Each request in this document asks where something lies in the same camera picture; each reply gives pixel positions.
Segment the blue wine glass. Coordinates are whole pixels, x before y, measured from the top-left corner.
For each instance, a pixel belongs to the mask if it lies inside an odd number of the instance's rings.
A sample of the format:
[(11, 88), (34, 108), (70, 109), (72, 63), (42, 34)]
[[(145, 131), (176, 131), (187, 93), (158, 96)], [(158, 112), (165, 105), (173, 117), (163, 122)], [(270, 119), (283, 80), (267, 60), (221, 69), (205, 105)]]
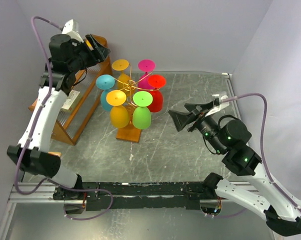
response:
[(113, 87), (115, 85), (114, 77), (109, 74), (100, 75), (96, 79), (95, 84), (100, 90), (102, 90), (102, 93), (100, 96), (100, 103), (101, 103), (102, 108), (105, 111), (110, 112), (112, 109), (112, 106), (107, 102), (106, 97), (107, 97), (107, 94), (113, 90)]

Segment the orange wine glass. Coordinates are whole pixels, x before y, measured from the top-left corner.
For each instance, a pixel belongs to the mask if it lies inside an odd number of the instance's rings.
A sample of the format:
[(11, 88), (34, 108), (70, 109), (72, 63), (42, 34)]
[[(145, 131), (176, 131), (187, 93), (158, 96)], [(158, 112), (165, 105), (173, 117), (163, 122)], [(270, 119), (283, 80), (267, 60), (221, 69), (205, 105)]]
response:
[(106, 101), (112, 106), (110, 121), (115, 128), (124, 128), (130, 122), (130, 115), (124, 106), (126, 100), (127, 96), (121, 90), (112, 90), (106, 96)]
[(120, 75), (117, 78), (117, 89), (124, 92), (126, 96), (129, 96), (130, 77), (125, 73), (125, 70), (130, 66), (129, 62), (126, 59), (118, 59), (114, 61), (111, 66), (113, 70), (120, 72)]

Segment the red wine glass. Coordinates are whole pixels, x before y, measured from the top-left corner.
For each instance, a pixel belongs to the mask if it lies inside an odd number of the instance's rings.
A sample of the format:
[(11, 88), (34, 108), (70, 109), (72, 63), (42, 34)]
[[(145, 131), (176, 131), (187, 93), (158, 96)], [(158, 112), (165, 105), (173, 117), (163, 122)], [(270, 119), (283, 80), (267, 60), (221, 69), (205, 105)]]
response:
[(164, 97), (160, 89), (166, 85), (166, 79), (160, 74), (154, 74), (148, 78), (148, 84), (154, 88), (153, 91), (149, 92), (153, 100), (148, 109), (152, 113), (160, 112), (164, 104)]

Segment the green wine glass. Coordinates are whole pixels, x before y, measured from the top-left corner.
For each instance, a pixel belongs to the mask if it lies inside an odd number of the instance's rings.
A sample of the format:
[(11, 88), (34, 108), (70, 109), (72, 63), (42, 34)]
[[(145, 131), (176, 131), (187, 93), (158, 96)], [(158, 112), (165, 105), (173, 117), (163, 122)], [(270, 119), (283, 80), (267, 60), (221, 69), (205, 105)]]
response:
[(149, 128), (152, 115), (148, 106), (153, 102), (153, 96), (147, 91), (139, 91), (133, 95), (133, 102), (137, 105), (132, 117), (134, 127), (140, 130)]

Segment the pink wine glass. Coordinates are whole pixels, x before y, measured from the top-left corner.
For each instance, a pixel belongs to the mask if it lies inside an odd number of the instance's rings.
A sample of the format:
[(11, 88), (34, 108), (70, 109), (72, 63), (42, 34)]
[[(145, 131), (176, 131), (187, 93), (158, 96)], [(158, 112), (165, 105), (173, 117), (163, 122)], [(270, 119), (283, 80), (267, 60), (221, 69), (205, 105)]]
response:
[(143, 59), (138, 63), (138, 68), (144, 72), (143, 76), (140, 78), (140, 81), (138, 82), (138, 87), (141, 89), (146, 90), (153, 90), (154, 87), (152, 87), (148, 83), (148, 79), (150, 76), (147, 76), (149, 73), (151, 73), (156, 67), (156, 64), (154, 61), (150, 59)]

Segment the orange wine glass front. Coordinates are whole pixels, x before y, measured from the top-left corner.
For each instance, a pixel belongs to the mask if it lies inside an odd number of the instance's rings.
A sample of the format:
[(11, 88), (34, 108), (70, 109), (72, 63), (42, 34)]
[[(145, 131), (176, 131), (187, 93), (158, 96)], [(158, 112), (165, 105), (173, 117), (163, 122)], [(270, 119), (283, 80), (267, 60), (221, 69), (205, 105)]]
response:
[(127, 96), (121, 90), (112, 90), (106, 96), (106, 101), (112, 106), (110, 121), (115, 128), (124, 128), (130, 122), (130, 115), (124, 106), (126, 100)]

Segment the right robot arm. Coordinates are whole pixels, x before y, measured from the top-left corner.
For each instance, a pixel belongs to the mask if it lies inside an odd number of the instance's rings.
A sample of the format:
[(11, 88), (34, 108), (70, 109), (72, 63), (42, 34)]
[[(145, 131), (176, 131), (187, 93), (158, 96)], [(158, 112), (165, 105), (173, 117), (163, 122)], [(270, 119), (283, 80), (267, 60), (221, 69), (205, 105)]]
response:
[(187, 112), (169, 110), (178, 132), (187, 125), (188, 132), (198, 130), (205, 144), (210, 144), (222, 163), (238, 177), (249, 182), (259, 194), (238, 187), (216, 173), (204, 180), (203, 195), (229, 199), (262, 218), (277, 234), (289, 237), (301, 234), (301, 200), (285, 190), (266, 169), (262, 158), (247, 145), (251, 133), (237, 117), (221, 127), (212, 115), (229, 106), (219, 99), (206, 104), (186, 103)]

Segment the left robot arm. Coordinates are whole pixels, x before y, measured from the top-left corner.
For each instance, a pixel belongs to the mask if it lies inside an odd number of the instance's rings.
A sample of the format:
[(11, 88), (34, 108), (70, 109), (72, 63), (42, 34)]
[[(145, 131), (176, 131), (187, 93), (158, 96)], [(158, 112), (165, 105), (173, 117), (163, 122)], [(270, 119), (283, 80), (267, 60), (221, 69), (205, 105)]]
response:
[(51, 57), (46, 60), (35, 109), (28, 126), (16, 146), (7, 148), (7, 156), (15, 163), (14, 187), (20, 171), (40, 175), (44, 181), (60, 186), (73, 200), (83, 196), (81, 176), (67, 169), (57, 155), (49, 153), (51, 135), (64, 102), (76, 82), (76, 74), (107, 60), (110, 50), (94, 35), (80, 41), (68, 34), (56, 34), (49, 42)]

